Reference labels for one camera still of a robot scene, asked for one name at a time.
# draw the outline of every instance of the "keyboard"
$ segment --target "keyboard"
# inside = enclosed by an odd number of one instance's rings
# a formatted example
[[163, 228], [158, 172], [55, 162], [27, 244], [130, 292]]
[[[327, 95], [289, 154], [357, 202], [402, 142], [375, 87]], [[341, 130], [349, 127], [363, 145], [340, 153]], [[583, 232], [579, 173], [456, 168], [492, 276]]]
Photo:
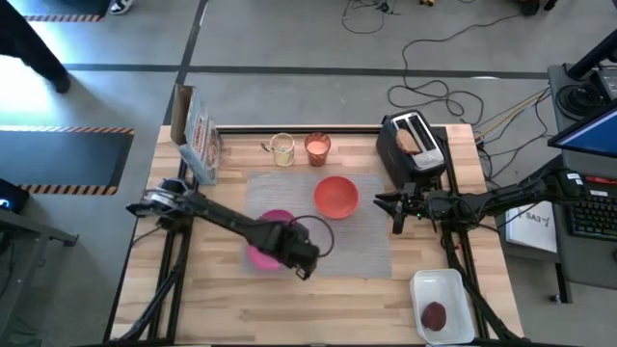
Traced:
[[617, 241], [617, 199], [589, 195], [569, 207], [574, 236]]

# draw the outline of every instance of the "cup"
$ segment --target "cup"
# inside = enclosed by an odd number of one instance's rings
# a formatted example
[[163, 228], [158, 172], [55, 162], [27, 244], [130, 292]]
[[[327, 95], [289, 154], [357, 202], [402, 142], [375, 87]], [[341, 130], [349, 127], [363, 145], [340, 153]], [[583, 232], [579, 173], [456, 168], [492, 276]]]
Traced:
[[326, 164], [328, 152], [332, 142], [328, 135], [321, 132], [314, 132], [305, 138], [305, 148], [307, 149], [308, 163], [314, 167]]
[[270, 139], [270, 151], [274, 156], [274, 163], [288, 167], [295, 160], [293, 137], [289, 134], [277, 134]]
[[[289, 222], [293, 219], [293, 215], [289, 211], [285, 210], [270, 210], [261, 215], [259, 220], [268, 220], [268, 221], [281, 221], [281, 222]], [[249, 255], [249, 259], [253, 263], [253, 265], [261, 270], [277, 270], [281, 267], [279, 262], [271, 257], [270, 255], [263, 254], [260, 252], [257, 247], [249, 245], [247, 248], [247, 254]]]

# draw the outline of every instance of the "gray floor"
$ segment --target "gray floor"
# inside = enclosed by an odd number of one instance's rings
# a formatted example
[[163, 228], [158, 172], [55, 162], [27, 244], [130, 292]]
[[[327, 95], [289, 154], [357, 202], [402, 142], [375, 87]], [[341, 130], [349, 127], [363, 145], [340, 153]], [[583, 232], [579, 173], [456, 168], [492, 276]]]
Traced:
[[[109, 16], [100, 23], [34, 23], [52, 50], [74, 69], [73, 88], [66, 95], [54, 94], [21, 62], [0, 57], [0, 124], [137, 129], [115, 196], [33, 198], [30, 215], [81, 235], [74, 249], [50, 248], [24, 315], [45, 346], [96, 343], [103, 336], [135, 223], [124, 207], [146, 184], [176, 71], [196, 14], [200, 18], [199, 3], [138, 0], [127, 15]], [[400, 16], [387, 16], [379, 33], [360, 36], [341, 28], [344, 6], [343, 0], [210, 0], [191, 65], [402, 68], [400, 50], [409, 40], [444, 38], [469, 24], [517, 11], [508, 0], [471, 5], [441, 0], [434, 8], [400, 0]], [[349, 25], [369, 29], [379, 24], [378, 15], [350, 13]], [[614, 29], [615, 19], [617, 10], [610, 0], [560, 0], [550, 14], [517, 17], [448, 43], [422, 43], [408, 52], [408, 58], [413, 69], [542, 72], [547, 65], [575, 61]], [[167, 66], [170, 72], [155, 72], [161, 70], [156, 66]], [[410, 78], [410, 84], [429, 79]], [[546, 80], [523, 79], [444, 81], [452, 89], [480, 95], [486, 102], [485, 118], [547, 85]], [[397, 111], [386, 92], [400, 83], [400, 77], [189, 73], [186, 83], [201, 89], [219, 124], [374, 123]], [[406, 104], [426, 100], [405, 93], [393, 98]], [[463, 119], [474, 121], [477, 101], [465, 95], [456, 98], [467, 109]], [[459, 121], [440, 103], [421, 110], [433, 123]], [[554, 133], [550, 103], [543, 103], [539, 111]], [[514, 147], [541, 132], [533, 114], [525, 114], [488, 151]], [[556, 154], [538, 141], [496, 181], [525, 177]], [[496, 168], [508, 159], [497, 158]], [[614, 344], [617, 292], [574, 285], [575, 303], [555, 306], [545, 300], [556, 292], [551, 265], [506, 260], [526, 336], [586, 346]]]

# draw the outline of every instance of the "gray mesh mat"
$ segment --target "gray mesh mat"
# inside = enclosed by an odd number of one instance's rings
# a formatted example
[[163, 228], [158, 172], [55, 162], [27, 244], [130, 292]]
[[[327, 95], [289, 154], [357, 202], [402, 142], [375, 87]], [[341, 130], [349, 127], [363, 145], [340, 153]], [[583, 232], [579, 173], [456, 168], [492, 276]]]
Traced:
[[[384, 183], [376, 174], [345, 174], [358, 187], [358, 210], [343, 220], [324, 218], [335, 233], [335, 247], [330, 255], [320, 258], [314, 275], [389, 279], [392, 276], [390, 260], [388, 215], [373, 203], [375, 194], [384, 192]], [[294, 216], [317, 215], [313, 191], [325, 175], [316, 173], [250, 173], [246, 214], [258, 218], [271, 209], [284, 209]], [[310, 230], [310, 240], [325, 252], [330, 247], [330, 234], [323, 224], [314, 219], [301, 222]], [[263, 271], [254, 267], [242, 252], [245, 273], [268, 277], [295, 276], [282, 266], [279, 270]]]

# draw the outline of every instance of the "cardboard box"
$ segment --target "cardboard box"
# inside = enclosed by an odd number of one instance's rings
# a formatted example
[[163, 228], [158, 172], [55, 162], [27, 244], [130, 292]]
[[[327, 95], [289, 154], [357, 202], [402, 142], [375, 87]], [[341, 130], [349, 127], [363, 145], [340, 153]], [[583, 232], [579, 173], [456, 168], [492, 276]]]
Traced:
[[216, 184], [221, 137], [201, 104], [197, 88], [174, 86], [171, 137], [200, 185]]

